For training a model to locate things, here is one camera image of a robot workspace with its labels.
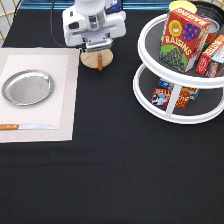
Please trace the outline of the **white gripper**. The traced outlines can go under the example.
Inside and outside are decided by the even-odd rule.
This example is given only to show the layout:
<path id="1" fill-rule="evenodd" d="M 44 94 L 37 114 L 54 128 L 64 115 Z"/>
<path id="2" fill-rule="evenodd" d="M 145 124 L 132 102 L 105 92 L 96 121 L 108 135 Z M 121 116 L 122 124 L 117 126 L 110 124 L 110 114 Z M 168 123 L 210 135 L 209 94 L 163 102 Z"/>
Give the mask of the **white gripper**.
<path id="1" fill-rule="evenodd" d="M 82 15 L 70 7 L 63 11 L 62 19 L 66 45 L 87 52 L 110 49 L 114 39 L 126 34 L 124 11 L 107 15 L 102 10 L 95 15 Z"/>

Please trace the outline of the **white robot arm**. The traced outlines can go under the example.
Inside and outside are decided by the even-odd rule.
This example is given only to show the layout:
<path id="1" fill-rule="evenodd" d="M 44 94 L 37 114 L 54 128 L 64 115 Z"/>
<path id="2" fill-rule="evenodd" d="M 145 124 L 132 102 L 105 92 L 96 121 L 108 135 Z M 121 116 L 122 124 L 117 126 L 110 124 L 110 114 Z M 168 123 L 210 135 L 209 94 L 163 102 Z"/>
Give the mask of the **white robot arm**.
<path id="1" fill-rule="evenodd" d="M 87 52 L 110 49 L 113 40 L 126 34 L 124 11 L 107 14 L 115 0 L 75 0 L 62 13 L 65 43 Z"/>

